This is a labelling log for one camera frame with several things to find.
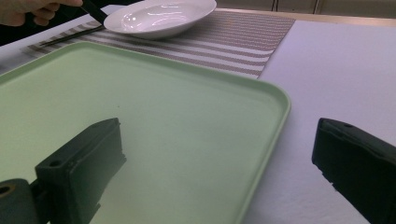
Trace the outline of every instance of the gray stripe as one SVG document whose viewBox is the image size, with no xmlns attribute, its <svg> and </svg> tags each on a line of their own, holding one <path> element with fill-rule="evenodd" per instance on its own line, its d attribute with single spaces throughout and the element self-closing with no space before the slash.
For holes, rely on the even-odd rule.
<svg viewBox="0 0 396 224">
<path fill-rule="evenodd" d="M 259 76 L 267 59 L 293 23 L 294 20 L 287 18 L 215 11 L 177 38 L 150 41 L 103 30 L 51 47 L 41 48 L 37 44 L 29 49 L 37 54 L 46 54 L 70 43 L 90 41 L 237 74 Z M 98 25 L 97 21 L 90 21 L 52 39 Z"/>
<path fill-rule="evenodd" d="M 91 34 L 89 36 L 94 36 L 97 38 L 102 38 L 102 39 L 106 39 L 106 40 L 110 40 L 110 41 L 97 41 L 97 42 L 101 42 L 102 44 L 107 44 L 107 43 L 117 43 L 117 42 L 125 42 L 124 39 L 122 38 L 117 38 L 117 37 L 113 37 L 111 39 L 106 38 L 106 36 L 104 35 L 100 35 L 100 34 Z M 217 58 L 217 59 L 222 59 L 225 61 L 229 61 L 229 62 L 233 62 L 233 63 L 244 63 L 244 64 L 248 64 L 248 65 L 256 65 L 256 66 L 260 66 L 263 65 L 265 62 L 250 62 L 250 61 L 246 61 L 246 60 L 240 60 L 237 58 L 230 58 L 230 57 L 224 57 L 224 56 L 220 56 L 220 55 L 216 55 L 216 54 L 211 54 L 211 53 L 204 53 L 204 52 L 198 52 L 198 51 L 192 51 L 192 50 L 187 50 L 187 49 L 176 49 L 176 48 L 170 48 L 170 47 L 166 47 L 166 46 L 160 46 L 160 45 L 156 45 L 156 44 L 152 44 L 152 43 L 142 43 L 139 42 L 140 40 L 135 40 L 135 41 L 130 41 L 130 43 L 128 43 L 131 48 L 136 45 L 136 46 L 143 46 L 143 47 L 152 47 L 152 48 L 156 48 L 156 49 L 165 49 L 168 51 L 173 51 L 173 52 L 181 52 L 181 53 L 186 53 L 186 54 L 190 54 L 190 55 L 198 55 L 198 56 L 204 56 L 204 57 L 210 57 L 210 58 Z"/>
<path fill-rule="evenodd" d="M 102 43 L 101 41 L 90 40 L 89 38 L 86 38 L 86 37 L 83 37 L 83 36 L 80 38 L 80 40 L 91 41 L 91 42 L 97 43 L 97 44 L 101 44 Z M 209 63 L 209 62 L 199 62 L 199 63 L 197 63 L 196 60 L 192 60 L 192 59 L 188 59 L 188 58 L 182 58 L 182 57 L 177 57 L 175 55 L 169 55 L 169 54 L 165 54 L 165 53 L 153 52 L 153 51 L 146 50 L 146 49 L 136 49 L 134 47 L 124 47 L 124 46 L 118 45 L 117 43 L 107 43 L 107 44 L 109 46 L 116 47 L 116 48 L 129 49 L 129 50 L 133 50 L 133 51 L 137 51 L 137 52 L 141 52 L 141 53 L 147 53 L 147 54 L 161 56 L 161 57 L 168 58 L 168 59 L 173 59 L 173 60 L 176 60 L 176 61 L 181 61 L 181 62 L 185 62 L 185 63 L 199 64 L 199 65 L 212 67 L 212 68 L 219 68 L 219 69 L 223 69 L 223 70 L 227 70 L 227 71 L 235 71 L 235 72 L 238 72 L 238 73 L 251 74 L 251 75 L 255 75 L 255 76 L 259 76 L 262 73 L 262 71 L 258 71 L 258 70 L 243 69 L 243 68 L 240 68 L 240 67 L 233 67 L 233 66 L 224 65 L 224 64 L 218 64 L 218 63 Z"/>
</svg>

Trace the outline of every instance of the white bowl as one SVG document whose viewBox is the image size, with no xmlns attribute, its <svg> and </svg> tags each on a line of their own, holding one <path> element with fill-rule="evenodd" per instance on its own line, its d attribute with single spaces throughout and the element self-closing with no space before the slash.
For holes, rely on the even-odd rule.
<svg viewBox="0 0 396 224">
<path fill-rule="evenodd" d="M 189 29 L 216 5 L 215 0 L 145 0 L 108 15 L 105 27 L 145 39 L 166 38 Z"/>
</svg>

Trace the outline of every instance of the table surface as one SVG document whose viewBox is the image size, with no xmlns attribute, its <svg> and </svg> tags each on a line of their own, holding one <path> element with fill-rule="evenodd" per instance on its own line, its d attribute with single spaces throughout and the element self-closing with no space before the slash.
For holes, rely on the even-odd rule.
<svg viewBox="0 0 396 224">
<path fill-rule="evenodd" d="M 311 154 L 319 118 L 348 122 L 396 145 L 396 20 L 261 13 L 297 19 L 259 77 L 285 90 L 292 106 L 245 223 L 368 223 Z M 84 16 L 1 47 L 0 74 L 33 60 L 21 48 L 91 20 Z"/>
</svg>

